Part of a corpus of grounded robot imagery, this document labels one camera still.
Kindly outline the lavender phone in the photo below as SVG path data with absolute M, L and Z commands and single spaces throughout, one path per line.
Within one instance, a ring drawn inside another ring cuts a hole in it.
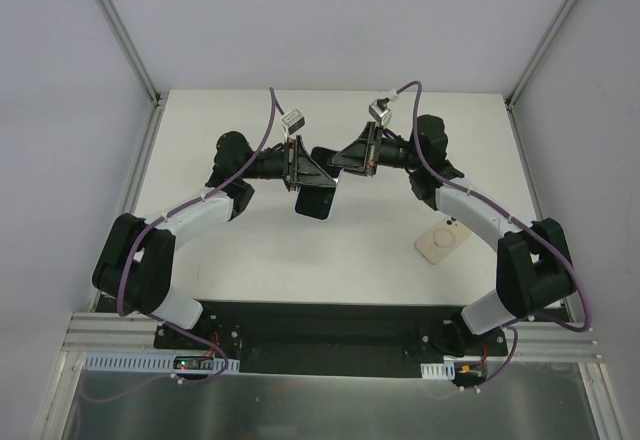
M 330 164 L 330 159 L 334 154 L 336 154 L 335 150 L 316 146 L 312 149 L 311 157 L 333 178 L 335 183 L 338 183 L 342 169 Z M 326 221 L 331 213 L 336 190 L 337 187 L 300 187 L 294 212 L 314 220 Z

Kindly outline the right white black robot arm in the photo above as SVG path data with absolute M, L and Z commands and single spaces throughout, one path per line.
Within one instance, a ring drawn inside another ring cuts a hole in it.
M 497 256 L 493 290 L 465 306 L 450 329 L 452 347 L 473 354 L 486 333 L 532 315 L 575 292 L 564 231 L 551 218 L 524 223 L 490 199 L 447 158 L 448 137 L 441 118 L 420 115 L 408 140 L 388 138 L 375 122 L 335 153 L 330 163 L 345 172 L 372 176 L 378 167 L 405 170 L 415 197 L 446 214 L 489 245 Z

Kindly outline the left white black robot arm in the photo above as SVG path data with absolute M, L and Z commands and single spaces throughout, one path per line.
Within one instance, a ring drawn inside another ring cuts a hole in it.
M 114 221 L 92 275 L 92 284 L 116 301 L 119 314 L 139 312 L 177 326 L 188 348 L 211 337 L 208 315 L 198 300 L 172 284 L 175 253 L 209 229 L 241 215 L 254 195 L 250 180 L 280 180 L 290 191 L 331 191 L 336 176 L 307 152 L 301 137 L 254 151 L 231 131 L 216 144 L 205 187 L 192 198 L 148 218 L 130 213 Z

